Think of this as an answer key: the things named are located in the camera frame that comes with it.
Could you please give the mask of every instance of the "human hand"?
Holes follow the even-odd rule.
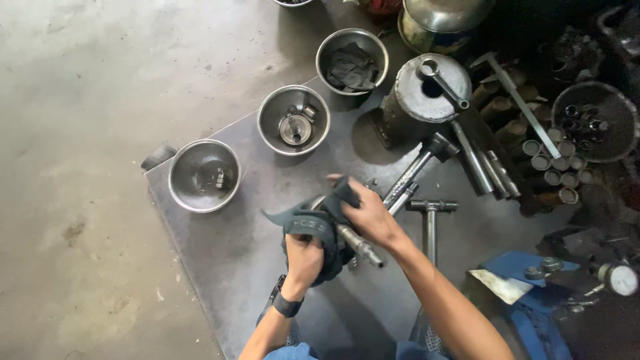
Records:
[[[335,182],[341,176],[332,174],[327,179]],[[349,186],[360,198],[360,208],[356,209],[343,201],[342,212],[362,235],[387,249],[399,241],[408,240],[377,193],[352,178],[349,178]]]
[[[324,249],[317,238],[302,241],[299,234],[286,234],[289,273],[280,293],[288,301],[300,301],[316,280],[324,263]]]

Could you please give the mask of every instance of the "concrete floor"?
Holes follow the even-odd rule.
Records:
[[[2,1],[0,359],[221,358],[140,163],[308,81],[346,27],[373,29],[341,0]]]

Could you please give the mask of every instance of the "workbench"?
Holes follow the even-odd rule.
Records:
[[[328,136],[310,154],[287,157],[272,151],[260,137],[255,112],[210,136],[231,146],[243,168],[239,190],[224,208],[209,214],[181,208],[168,189],[170,161],[145,174],[227,359],[237,359],[279,275],[287,271],[282,229],[260,210],[276,213],[324,193],[325,176],[331,173],[359,181],[377,177],[373,190],[384,193],[416,157],[419,148],[384,149],[363,116],[380,105],[397,70],[413,57],[397,35],[390,38],[385,41],[392,60],[387,79],[364,103],[333,93],[319,78],[305,84],[332,111]],[[473,116],[475,110],[459,118]],[[438,216],[439,269],[456,286],[463,284],[467,270],[501,252],[531,250],[570,216],[527,219],[519,214],[517,201],[497,201],[492,194],[478,197],[458,158],[444,164],[432,159],[416,182],[420,189],[415,199],[460,204],[457,212]],[[420,214],[402,210],[396,218],[421,247]],[[386,268],[375,269],[363,260],[353,270],[345,266],[336,279],[309,290],[296,316],[302,341],[327,359],[388,358],[395,342],[409,337],[420,304],[397,263],[376,250],[386,256]]]

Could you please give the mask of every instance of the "dark rag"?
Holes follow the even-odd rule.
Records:
[[[309,204],[316,199],[309,200],[295,205],[293,208],[279,214],[269,215],[262,210],[262,214],[272,223],[282,226],[283,235],[304,234],[315,236],[323,244],[324,264],[317,279],[311,286],[317,286],[325,281],[336,277],[342,266],[346,265],[353,257],[353,250],[345,246],[338,249],[338,239],[335,232],[335,224],[348,224],[349,220],[344,217],[341,202],[347,202],[354,208],[360,207],[360,198],[356,195],[348,183],[349,178],[342,176],[335,183],[335,187],[324,198],[324,206],[319,210],[309,210]],[[287,245],[282,240],[282,248],[287,254]]]
[[[331,54],[326,79],[333,87],[345,92],[373,90],[378,65],[355,42]]]

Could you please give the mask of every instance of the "black watch strap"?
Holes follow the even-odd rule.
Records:
[[[302,299],[302,301],[287,301],[287,299],[283,298],[282,294],[278,292],[278,295],[273,299],[273,307],[275,307],[280,314],[283,314],[285,318],[292,318],[296,316],[304,300],[305,299]]]

